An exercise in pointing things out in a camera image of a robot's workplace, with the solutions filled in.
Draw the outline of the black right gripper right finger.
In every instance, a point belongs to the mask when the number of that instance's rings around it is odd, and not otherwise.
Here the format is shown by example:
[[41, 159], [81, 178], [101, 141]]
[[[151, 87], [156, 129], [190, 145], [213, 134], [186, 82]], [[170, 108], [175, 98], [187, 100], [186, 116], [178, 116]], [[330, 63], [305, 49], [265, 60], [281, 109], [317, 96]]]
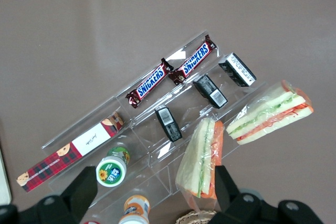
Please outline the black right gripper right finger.
[[215, 167], [215, 193], [221, 210], [209, 223], [278, 223], [277, 209], [240, 192], [225, 166]]

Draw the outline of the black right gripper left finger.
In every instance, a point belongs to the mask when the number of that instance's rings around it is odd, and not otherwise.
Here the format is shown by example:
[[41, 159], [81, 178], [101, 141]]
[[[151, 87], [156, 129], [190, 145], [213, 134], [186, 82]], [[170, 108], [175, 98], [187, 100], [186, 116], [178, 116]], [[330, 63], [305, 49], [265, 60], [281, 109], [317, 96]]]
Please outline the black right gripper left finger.
[[19, 223], [80, 223], [98, 192], [96, 168], [85, 167], [60, 195], [19, 213]]

